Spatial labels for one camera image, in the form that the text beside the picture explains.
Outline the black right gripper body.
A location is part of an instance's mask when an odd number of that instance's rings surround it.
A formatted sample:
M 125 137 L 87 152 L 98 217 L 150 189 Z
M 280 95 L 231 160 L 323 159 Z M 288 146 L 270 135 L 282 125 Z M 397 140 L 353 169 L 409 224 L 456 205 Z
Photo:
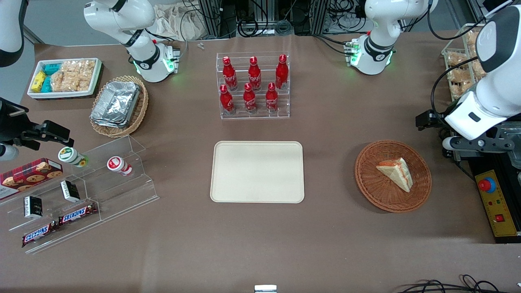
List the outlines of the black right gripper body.
M 31 130 L 28 108 L 0 99 L 0 141 L 10 142 Z

